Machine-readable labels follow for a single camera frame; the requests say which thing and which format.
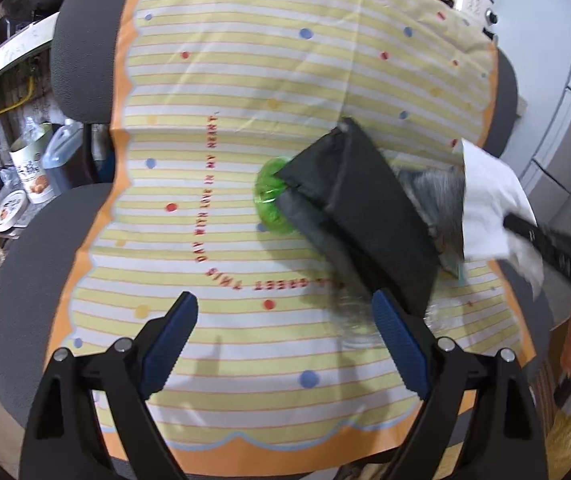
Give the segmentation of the green tea bottle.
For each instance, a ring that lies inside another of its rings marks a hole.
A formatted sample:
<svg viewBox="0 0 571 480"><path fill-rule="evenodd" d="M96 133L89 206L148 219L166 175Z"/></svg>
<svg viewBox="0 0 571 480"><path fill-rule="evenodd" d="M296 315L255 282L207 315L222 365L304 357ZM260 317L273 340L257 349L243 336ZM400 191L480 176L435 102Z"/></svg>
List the green tea bottle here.
<svg viewBox="0 0 571 480"><path fill-rule="evenodd" d="M278 206L278 198L287 189L278 172L289 161L288 157L270 158L261 166L253 186L253 200L260 224L266 232L282 236L301 234Z"/></svg>

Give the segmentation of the white kitchen counter shelf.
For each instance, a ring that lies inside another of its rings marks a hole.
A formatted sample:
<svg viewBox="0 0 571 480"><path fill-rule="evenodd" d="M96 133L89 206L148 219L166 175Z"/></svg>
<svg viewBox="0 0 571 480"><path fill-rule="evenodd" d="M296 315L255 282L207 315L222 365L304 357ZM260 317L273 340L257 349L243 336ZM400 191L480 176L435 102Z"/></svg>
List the white kitchen counter shelf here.
<svg viewBox="0 0 571 480"><path fill-rule="evenodd" d="M0 45L0 75L50 46L59 15L56 12L37 23L30 24Z"/></svg>

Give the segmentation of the white paper wrapper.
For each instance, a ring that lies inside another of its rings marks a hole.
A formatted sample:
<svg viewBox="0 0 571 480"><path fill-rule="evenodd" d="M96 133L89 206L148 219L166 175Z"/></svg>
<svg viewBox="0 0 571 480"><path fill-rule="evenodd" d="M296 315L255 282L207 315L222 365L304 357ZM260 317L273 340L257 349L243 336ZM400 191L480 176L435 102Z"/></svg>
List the white paper wrapper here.
<svg viewBox="0 0 571 480"><path fill-rule="evenodd" d="M534 224L534 211L514 171L483 148L463 140L463 257L467 261L506 260L531 285L543 286L543 259L530 242L503 226L508 214Z"/></svg>

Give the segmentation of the beige fluffy rug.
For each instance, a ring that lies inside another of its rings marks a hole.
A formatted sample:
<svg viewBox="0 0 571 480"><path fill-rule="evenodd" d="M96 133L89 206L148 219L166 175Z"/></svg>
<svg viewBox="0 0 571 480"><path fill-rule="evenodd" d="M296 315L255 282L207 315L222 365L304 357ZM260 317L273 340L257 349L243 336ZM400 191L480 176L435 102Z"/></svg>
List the beige fluffy rug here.
<svg viewBox="0 0 571 480"><path fill-rule="evenodd" d="M533 396L545 437L548 478L562 479L571 471L571 415L557 408L553 390L555 376L546 360L535 376Z"/></svg>

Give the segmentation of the blue plastic jug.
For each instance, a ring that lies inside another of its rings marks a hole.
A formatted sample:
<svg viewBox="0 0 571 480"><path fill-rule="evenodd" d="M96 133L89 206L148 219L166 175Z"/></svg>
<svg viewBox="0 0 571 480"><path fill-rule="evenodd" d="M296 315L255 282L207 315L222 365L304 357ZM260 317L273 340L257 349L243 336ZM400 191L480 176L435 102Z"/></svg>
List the blue plastic jug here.
<svg viewBox="0 0 571 480"><path fill-rule="evenodd" d="M67 119L54 132L42 166L56 195L89 183L84 163L84 126Z"/></svg>

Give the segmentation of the clear plastic food container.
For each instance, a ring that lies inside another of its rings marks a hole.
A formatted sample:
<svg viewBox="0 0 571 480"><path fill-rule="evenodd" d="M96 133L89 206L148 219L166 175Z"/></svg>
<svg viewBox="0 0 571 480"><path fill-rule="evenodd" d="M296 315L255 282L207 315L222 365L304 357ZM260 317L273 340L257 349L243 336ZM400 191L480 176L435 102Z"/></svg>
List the clear plastic food container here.
<svg viewBox="0 0 571 480"><path fill-rule="evenodd" d="M396 171L404 191L427 222L439 252L442 269L462 284L465 278L462 214L464 173L458 169ZM345 288L333 294L332 320L347 348L382 347L371 307Z"/></svg>

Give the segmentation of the black plastic bag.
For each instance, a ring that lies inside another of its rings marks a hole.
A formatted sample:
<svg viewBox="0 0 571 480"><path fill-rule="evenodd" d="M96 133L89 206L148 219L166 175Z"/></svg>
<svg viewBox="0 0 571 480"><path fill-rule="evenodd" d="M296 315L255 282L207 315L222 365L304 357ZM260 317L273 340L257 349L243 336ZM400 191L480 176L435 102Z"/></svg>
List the black plastic bag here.
<svg viewBox="0 0 571 480"><path fill-rule="evenodd" d="M429 305L438 252L391 166L351 118L305 148L276 177L279 211L353 295L389 290L407 312Z"/></svg>

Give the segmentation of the white egg-print canister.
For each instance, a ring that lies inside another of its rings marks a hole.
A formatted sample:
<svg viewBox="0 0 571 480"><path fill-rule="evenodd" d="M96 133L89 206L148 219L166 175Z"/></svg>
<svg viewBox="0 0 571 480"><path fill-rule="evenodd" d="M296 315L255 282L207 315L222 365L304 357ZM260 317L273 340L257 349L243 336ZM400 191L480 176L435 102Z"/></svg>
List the white egg-print canister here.
<svg viewBox="0 0 571 480"><path fill-rule="evenodd" d="M17 139L10 148L10 156L20 182L33 204L47 203L54 196L42 158L50 140L43 128L32 128Z"/></svg>

